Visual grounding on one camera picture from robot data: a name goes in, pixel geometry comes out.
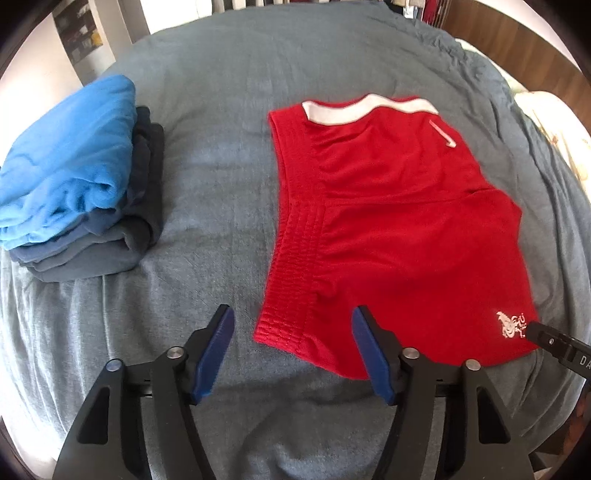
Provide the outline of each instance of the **wooden floor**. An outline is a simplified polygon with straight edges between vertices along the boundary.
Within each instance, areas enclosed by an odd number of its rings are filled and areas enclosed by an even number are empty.
[[[470,42],[528,90],[555,94],[591,132],[591,85],[556,48],[529,28],[475,0],[445,3],[440,28]]]

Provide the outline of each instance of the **metal screw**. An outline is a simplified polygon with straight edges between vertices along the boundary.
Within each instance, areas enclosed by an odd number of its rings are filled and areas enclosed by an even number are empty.
[[[404,350],[402,350],[402,354],[406,358],[410,358],[411,360],[414,360],[415,358],[418,358],[421,356],[421,354],[418,353],[418,350],[416,348],[411,347],[411,346],[406,347]]]
[[[476,371],[480,370],[480,362],[478,360],[474,360],[474,359],[470,358],[469,360],[466,360],[466,368],[468,370],[472,370],[473,372],[476,372]]]
[[[170,349],[168,349],[168,352],[166,352],[166,356],[168,358],[181,358],[184,355],[184,348],[181,346],[174,346]]]
[[[106,369],[109,372],[116,372],[122,366],[123,366],[123,362],[121,360],[119,360],[118,358],[115,358],[114,360],[109,360],[109,362],[107,362]]]

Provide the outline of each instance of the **navy folded garment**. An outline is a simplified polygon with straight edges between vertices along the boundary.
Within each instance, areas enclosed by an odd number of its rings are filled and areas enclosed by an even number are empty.
[[[127,214],[127,209],[140,201],[148,183],[148,164],[150,163],[150,110],[146,106],[136,108],[137,121],[132,133],[133,150],[131,154],[131,173],[129,185],[123,198],[114,208],[97,208],[80,215],[57,237],[40,244],[27,244],[9,251],[15,262],[39,262],[63,252],[75,240],[93,233],[102,235]]]
[[[164,130],[150,128],[150,164],[144,198],[102,235],[89,233],[57,255],[24,264],[44,282],[76,280],[123,272],[134,268],[160,237],[162,219],[162,169]]]
[[[129,183],[135,86],[89,83],[27,128],[0,171],[0,247],[39,244],[78,216],[113,208]]]

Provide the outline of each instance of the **dark gray folded garment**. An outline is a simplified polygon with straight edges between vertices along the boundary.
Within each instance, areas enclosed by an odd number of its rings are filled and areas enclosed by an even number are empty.
[[[134,268],[162,232],[162,169],[164,130],[150,128],[150,164],[144,198],[126,209],[126,215],[101,235],[89,233],[62,252],[24,264],[44,282],[98,277]]]
[[[128,215],[129,207],[143,198],[148,183],[148,164],[150,163],[150,110],[145,106],[139,106],[136,110],[138,117],[132,133],[134,149],[129,185],[117,206],[109,209],[97,208],[80,215],[62,235],[47,242],[13,248],[9,252],[13,261],[21,264],[39,262],[63,252],[72,242],[89,233],[101,235],[122,217]]]

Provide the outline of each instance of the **gray blanket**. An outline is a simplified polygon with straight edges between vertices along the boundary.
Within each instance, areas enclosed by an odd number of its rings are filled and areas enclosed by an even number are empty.
[[[115,72],[166,132],[159,243],[132,271],[61,284],[0,259],[5,402],[56,454],[109,358],[150,361],[229,303],[236,333],[213,395],[194,410],[217,477],[371,476],[392,408],[368,382],[252,341],[277,220],[267,112],[307,98],[432,102],[523,210],[519,243],[541,319],[589,341],[589,203],[499,73],[446,33],[382,3],[252,8],[152,35]],[[565,421],[582,386],[540,351],[488,372],[530,449]],[[157,459],[152,467],[158,477]]]

